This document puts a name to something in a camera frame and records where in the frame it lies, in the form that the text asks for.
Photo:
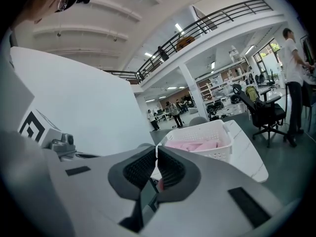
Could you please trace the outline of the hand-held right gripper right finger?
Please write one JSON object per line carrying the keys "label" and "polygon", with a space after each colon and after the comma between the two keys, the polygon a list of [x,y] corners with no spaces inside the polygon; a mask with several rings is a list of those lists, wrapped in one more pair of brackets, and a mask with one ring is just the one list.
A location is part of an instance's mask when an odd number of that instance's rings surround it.
{"label": "hand-held right gripper right finger", "polygon": [[268,237],[288,211],[262,184],[220,160],[160,146],[164,190],[150,237]]}

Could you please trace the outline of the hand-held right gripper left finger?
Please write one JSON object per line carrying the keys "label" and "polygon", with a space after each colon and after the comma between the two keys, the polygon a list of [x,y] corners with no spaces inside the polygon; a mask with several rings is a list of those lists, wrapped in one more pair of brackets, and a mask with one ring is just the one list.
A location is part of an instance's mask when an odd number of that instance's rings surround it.
{"label": "hand-held right gripper left finger", "polygon": [[0,134],[0,176],[23,216],[34,227],[12,224],[17,236],[135,237],[71,181],[57,154],[17,132]]}

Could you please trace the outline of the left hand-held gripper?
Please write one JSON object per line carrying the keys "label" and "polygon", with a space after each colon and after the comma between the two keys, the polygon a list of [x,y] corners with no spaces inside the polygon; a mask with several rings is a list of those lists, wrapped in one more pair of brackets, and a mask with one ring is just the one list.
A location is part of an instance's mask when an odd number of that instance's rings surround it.
{"label": "left hand-held gripper", "polygon": [[41,148],[56,152],[61,161],[72,160],[76,154],[73,135],[61,131],[34,107],[25,113],[18,132],[34,140]]}

